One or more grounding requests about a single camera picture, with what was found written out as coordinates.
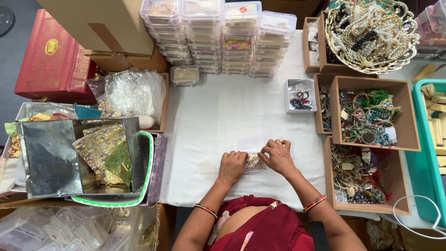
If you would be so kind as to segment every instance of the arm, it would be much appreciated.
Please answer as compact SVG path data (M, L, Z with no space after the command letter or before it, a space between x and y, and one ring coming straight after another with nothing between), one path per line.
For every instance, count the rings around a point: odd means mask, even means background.
M219 176L200 204L218 212L231 187L243 175L247 156L246 152L235 151L223 154ZM172 251L203 250L214 221L215 217L211 213L201 208L195 208L181 228Z
M294 166L289 152L290 147L291 142L287 140L281 142L278 139L276 141L270 139L258 155L271 169L285 177L296 191L302 205L307 206L321 197L322 194ZM324 223L328 243L332 251L367 250L350 226L327 200L321 201L308 210L307 214L310 220Z

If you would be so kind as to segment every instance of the gold decorative basket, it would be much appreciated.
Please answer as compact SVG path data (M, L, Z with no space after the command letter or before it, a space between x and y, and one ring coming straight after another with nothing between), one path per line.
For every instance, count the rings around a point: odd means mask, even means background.
M417 54L417 50L413 46L414 44L418 43L418 40L420 39L420 36L418 34L414 34L417 30L417 22L413 19L413 13L410 12L407 9L407 6L404 3L397 2L395 0L370 0L367 3L370 2L376 2L377 4L380 4L384 11L386 11L389 14L396 14L399 17L403 19L402 23L399 25L400 29L402 31L405 31L408 35L413 35L413 39L409 41L408 48L409 50L405 52L400 58L397 60L394 60L392 62L383 64L383 65L376 65L372 67L365 67L355 64L354 62L351 62L345 58L345 53L341 50L339 50L338 53L333 50L333 44L331 42L331 30L335 27L336 22L336 13L338 12L339 8L341 7L342 3L344 3L345 0L337 0L334 4L334 8L331 9L328 12L328 18L326 21L325 26L325 37L327 39L328 45L331 49L331 51L336 55L336 57L345 65L348 67L360 71L362 73L367 74L385 74L389 73L390 71L398 70L403 67L403 65L408 64L410 62L410 59L413 58ZM349 3L354 3L354 0L348 0ZM364 0L356 0L356 3L365 3Z

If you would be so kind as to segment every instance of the beaded bracelet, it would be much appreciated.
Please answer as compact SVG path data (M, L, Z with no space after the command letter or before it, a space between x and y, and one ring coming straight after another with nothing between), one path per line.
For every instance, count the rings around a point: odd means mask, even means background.
M304 208L304 213L306 213L310 208L314 207L315 205L317 205L319 202L321 202L322 200L324 200L326 198L327 198L326 195L322 195L319 199L313 201L309 206Z
M217 219L217 214L212 209L208 208L207 206L202 205L202 204L195 204L194 207L199 207L201 209L204 209L204 210L208 211L209 213L211 213Z

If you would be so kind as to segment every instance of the woman's right hand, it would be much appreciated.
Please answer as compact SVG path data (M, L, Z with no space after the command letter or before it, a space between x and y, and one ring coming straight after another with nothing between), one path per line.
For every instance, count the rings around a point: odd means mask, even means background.
M258 156L274 171L282 174L286 177L287 174L296 170L293 159L289 150L291 148L291 142L288 140L275 141L270 139L266 146L262 148L262 151L258 153Z

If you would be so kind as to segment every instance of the hand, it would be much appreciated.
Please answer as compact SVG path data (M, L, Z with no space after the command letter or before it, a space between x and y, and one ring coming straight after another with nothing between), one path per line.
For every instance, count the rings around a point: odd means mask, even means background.
M241 151L224 153L220 162L219 177L217 180L232 187L243 175L246 157L248 157L248 153Z
M276 139L274 141L270 139L266 146L262 148L262 151L258 153L258 156L271 169L285 176L296 170L289 153L290 148L291 142L288 140L280 141Z

